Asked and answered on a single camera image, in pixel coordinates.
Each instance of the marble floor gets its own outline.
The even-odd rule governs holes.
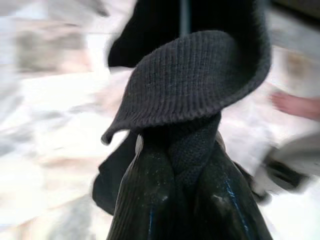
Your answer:
[[[283,25],[276,20],[273,26],[278,29],[287,26],[287,21]],[[316,38],[319,32],[310,34]],[[1,240],[106,239],[112,216],[93,203],[91,187],[99,164],[126,135],[117,133],[109,146],[100,142],[132,71],[104,68],[109,39],[109,34],[87,36],[92,72],[21,80],[24,99],[0,126]],[[320,92],[316,54],[309,56],[309,48],[277,45],[266,81],[222,113],[220,131],[227,153],[251,174],[270,146],[320,131],[320,123],[271,105],[268,96],[273,91],[299,96]],[[292,56],[299,59],[301,74],[295,73]],[[274,240],[319,239],[319,186],[315,179],[303,193],[275,193],[271,203],[260,207]]]

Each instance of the blurry background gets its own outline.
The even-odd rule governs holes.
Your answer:
[[[105,59],[135,2],[0,0],[1,240],[106,239],[112,217],[91,200],[91,184],[126,134],[110,146],[100,142],[132,70],[110,73]],[[228,154],[251,174],[270,145],[320,129],[268,100],[278,89],[319,95],[320,4],[275,2],[282,5],[267,11],[270,74],[223,112],[220,126]],[[318,240],[318,200],[316,179],[303,194],[274,196],[262,206],[274,239]]]

